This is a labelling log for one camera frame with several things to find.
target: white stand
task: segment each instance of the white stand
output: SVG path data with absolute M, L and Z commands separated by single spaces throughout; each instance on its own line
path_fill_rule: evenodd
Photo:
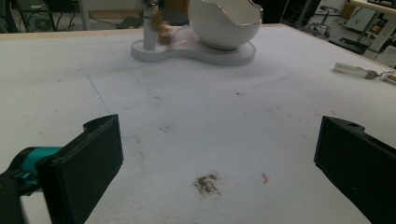
M 190 27 L 180 28 L 172 37 L 171 46 L 156 47 L 156 33 L 149 26 L 150 8 L 145 8 L 144 39 L 135 41 L 131 46 L 131 54 L 139 61 L 158 63 L 173 58 L 194 59 L 203 63 L 225 66 L 241 66 L 251 63 L 256 49 L 248 42 L 233 50 L 213 49 L 204 45 Z

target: small object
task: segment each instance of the small object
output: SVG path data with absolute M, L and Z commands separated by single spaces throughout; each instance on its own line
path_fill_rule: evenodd
M 386 71 L 378 74 L 376 71 L 366 70 L 361 67 L 352 66 L 346 63 L 336 63 L 332 71 L 348 76 L 362 77 L 366 79 L 374 79 L 379 77 L 382 81 L 387 81 L 396 85 L 396 76 L 393 75 L 395 73 L 394 71 Z
M 160 31 L 160 26 L 163 22 L 163 14 L 160 11 L 156 11 L 154 16 L 151 18 L 151 29 L 154 32 L 159 32 Z
M 158 41 L 162 45 L 171 45 L 172 44 L 172 27 L 169 25 L 167 21 L 162 21 L 158 27 Z

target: white tool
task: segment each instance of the white tool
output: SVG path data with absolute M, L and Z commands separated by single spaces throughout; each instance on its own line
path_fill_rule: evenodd
M 373 70 L 366 70 L 361 67 L 352 66 L 346 63 L 336 63 L 334 68 L 332 69 L 336 73 L 341 73 L 353 77 L 362 77 L 367 79 L 374 79 L 379 77 L 382 81 L 387 81 L 396 85 L 396 74 L 395 71 L 386 71 L 378 74 Z

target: metal pole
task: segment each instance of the metal pole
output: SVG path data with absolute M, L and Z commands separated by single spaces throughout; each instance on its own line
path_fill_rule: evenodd
M 90 17 L 88 16 L 88 9 L 85 4 L 86 0 L 78 0 L 79 13 L 82 20 L 82 29 L 87 31 L 91 30 Z
M 154 15 L 154 9 L 155 8 L 151 3 L 145 3 L 143 12 L 143 48 L 148 50 L 155 49 L 155 46 L 157 45 L 157 34 L 151 28 L 151 19 Z
M 304 4 L 304 6 L 303 6 L 303 9 L 301 10 L 300 16 L 299 16 L 299 18 L 298 18 L 298 20 L 297 20 L 297 22 L 296 22 L 296 27 L 303 26 L 303 19 L 304 19 L 304 16 L 305 16 L 305 14 L 306 14 L 306 11 L 307 11 L 308 8 L 309 8 L 309 5 L 311 4 L 311 1 L 312 1 L 312 0 L 306 0 L 306 1 L 305 1 L 305 4 Z

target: white base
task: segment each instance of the white base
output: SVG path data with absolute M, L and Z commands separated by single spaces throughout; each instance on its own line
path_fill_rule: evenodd
M 137 60 L 146 63 L 158 63 L 173 58 L 188 58 L 225 66 L 241 66 L 251 63 L 256 55 L 256 49 L 250 42 L 232 50 L 212 49 L 204 45 L 191 28 L 181 28 L 176 31 L 173 39 L 175 43 L 172 46 L 157 46 L 154 50 L 144 49 L 143 40 L 135 41 L 131 46 L 131 54 Z

